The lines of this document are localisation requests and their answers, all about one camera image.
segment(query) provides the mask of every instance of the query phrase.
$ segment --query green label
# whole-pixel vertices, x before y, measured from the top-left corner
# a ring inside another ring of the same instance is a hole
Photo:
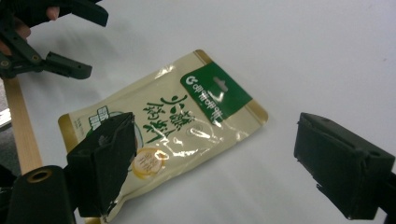
[[[180,82],[214,124],[227,119],[252,99],[215,63],[188,73]]]

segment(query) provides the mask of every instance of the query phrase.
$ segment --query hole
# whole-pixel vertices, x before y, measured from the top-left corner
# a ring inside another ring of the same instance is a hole
[[[228,91],[228,87],[225,85],[225,80],[221,80],[218,77],[213,77],[213,80],[216,82],[216,84],[218,84],[218,86],[223,92]]]
[[[52,175],[52,171],[49,169],[39,170],[39,171],[34,172],[33,174],[29,175],[29,177],[27,178],[27,181],[29,183],[38,183],[38,182],[41,182],[41,181],[47,179],[51,175]]]

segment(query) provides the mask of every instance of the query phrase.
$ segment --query wooden stick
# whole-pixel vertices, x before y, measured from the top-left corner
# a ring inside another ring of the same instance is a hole
[[[11,123],[20,160],[21,173],[24,175],[41,167],[43,163],[18,78],[4,79],[4,87],[11,112]]]

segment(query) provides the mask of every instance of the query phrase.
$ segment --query white surface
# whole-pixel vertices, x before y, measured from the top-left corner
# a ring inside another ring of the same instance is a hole
[[[269,112],[246,142],[124,205],[114,223],[351,223],[293,157],[301,112],[396,154],[396,2],[105,0],[106,28],[67,16],[33,29],[43,56],[91,64],[86,80],[21,75],[45,164],[65,166],[57,119],[192,52]],[[379,210],[374,221],[383,223]]]

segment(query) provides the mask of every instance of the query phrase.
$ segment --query snack bag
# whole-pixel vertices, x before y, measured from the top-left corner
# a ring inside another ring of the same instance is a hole
[[[135,115],[131,137],[138,150],[117,204],[102,223],[109,222],[125,201],[218,155],[268,120],[251,96],[196,50],[96,105],[61,116],[67,150],[102,121],[124,112]]]

